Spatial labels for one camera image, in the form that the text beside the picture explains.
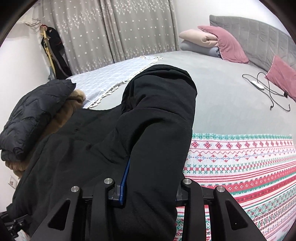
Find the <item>black garment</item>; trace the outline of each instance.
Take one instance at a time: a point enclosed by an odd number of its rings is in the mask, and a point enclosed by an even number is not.
[[[39,144],[8,214],[32,215],[32,235],[72,186],[102,181],[130,158],[126,205],[113,209],[115,240],[172,241],[196,95],[186,71],[154,65],[131,80],[121,106],[78,110]]]
[[[52,80],[24,95],[0,134],[1,159],[23,161],[75,87],[71,80]]]
[[[60,51],[64,49],[62,40],[59,36],[59,33],[51,27],[47,27],[46,35],[48,38],[49,45],[47,46],[46,41],[44,41],[44,37],[41,40],[42,47],[48,47],[49,51],[53,57],[53,64],[55,69],[55,77],[59,80],[67,79],[68,77],[72,76],[71,69],[67,65],[66,61],[62,57]]]

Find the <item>black metal frame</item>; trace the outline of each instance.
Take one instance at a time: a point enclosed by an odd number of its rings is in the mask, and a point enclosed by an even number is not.
[[[117,169],[93,189],[73,186],[43,220],[31,241],[84,241],[86,234],[86,206],[91,203],[89,240],[112,241],[111,208],[125,203],[127,165]],[[185,206],[182,241],[206,241],[205,207],[209,206],[212,241],[266,241],[251,218],[222,186],[215,189],[201,187],[183,178],[176,195],[176,207]],[[17,232],[30,223],[28,215],[1,224],[3,241],[14,240]]]

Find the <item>black puffer jacket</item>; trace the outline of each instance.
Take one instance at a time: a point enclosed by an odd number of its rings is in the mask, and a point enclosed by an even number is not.
[[[51,80],[23,96],[0,134],[1,159],[24,160],[75,87],[71,80]]]

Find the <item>gray bedspread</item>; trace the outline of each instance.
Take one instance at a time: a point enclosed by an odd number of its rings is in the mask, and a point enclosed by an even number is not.
[[[296,136],[296,103],[289,97],[273,96],[285,108],[290,104],[291,111],[285,112],[277,105],[270,111],[270,99],[242,78],[244,73],[256,77],[261,69],[189,51],[158,56],[163,57],[158,64],[186,70],[196,84],[194,133]],[[259,79],[267,84],[263,75]],[[105,97],[95,109],[105,110],[119,105],[125,86]],[[272,83],[271,88],[283,92]]]

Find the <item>white wall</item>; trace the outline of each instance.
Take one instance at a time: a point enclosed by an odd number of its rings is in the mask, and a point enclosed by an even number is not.
[[[38,34],[38,28],[16,24],[0,47],[0,131],[18,100],[47,82],[49,70]],[[10,175],[13,172],[0,160],[0,212],[14,193],[8,184]]]
[[[268,23],[289,34],[280,20],[259,0],[173,0],[178,33],[209,25],[209,16],[239,16]]]

